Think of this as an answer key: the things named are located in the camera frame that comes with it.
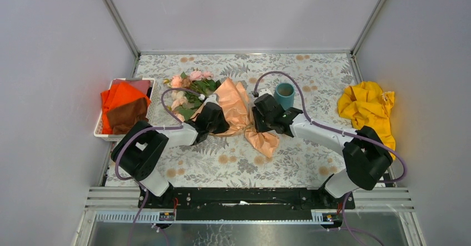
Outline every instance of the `yellow cloth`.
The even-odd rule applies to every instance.
[[[338,113],[340,117],[351,119],[356,129],[364,125],[373,128],[383,144],[395,150],[396,141],[389,122],[393,106],[394,92],[383,92],[376,82],[362,82],[345,88],[338,101]]]

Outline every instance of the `pink rose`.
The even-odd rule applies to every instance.
[[[195,70],[188,77],[191,81],[199,81],[203,79],[203,72]]]
[[[213,73],[209,72],[209,71],[205,71],[203,72],[203,77],[205,79],[211,79],[212,77],[214,77]]]
[[[184,91],[172,91],[172,99],[177,100],[185,96]]]
[[[182,77],[180,76],[173,76],[172,78],[172,82],[170,82],[170,86],[172,86],[172,88],[181,88],[182,87]]]

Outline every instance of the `teal cup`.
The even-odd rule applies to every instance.
[[[289,83],[280,83],[275,88],[275,94],[273,95],[275,100],[281,104],[283,109],[293,107],[294,104],[294,87]]]

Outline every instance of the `white wall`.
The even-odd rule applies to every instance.
[[[107,149],[99,93],[133,57],[102,0],[0,4],[0,245],[70,245]]]
[[[113,0],[141,51],[345,50],[378,0]]]
[[[470,245],[471,0],[388,0],[358,61],[392,127],[428,245]]]

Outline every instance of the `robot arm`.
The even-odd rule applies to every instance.
[[[344,157],[346,169],[329,177],[322,186],[335,198],[357,188],[373,189],[393,161],[389,152],[381,147],[312,125],[302,110],[293,107],[284,110],[266,89],[260,91],[252,112],[257,132],[275,130],[290,137],[312,140]],[[381,142],[370,127],[355,130],[322,124]]]
[[[229,128],[217,100],[217,95],[209,96],[204,101],[203,109],[198,117],[195,120],[185,121],[181,129],[164,129],[159,132],[153,130],[140,135],[125,150],[119,167],[155,196],[160,197],[171,186],[156,166],[164,149],[182,145],[196,145],[204,141],[210,133],[223,133]],[[111,159],[116,162],[118,153],[124,144],[136,133],[149,127],[152,126],[145,121],[137,122],[115,147]]]

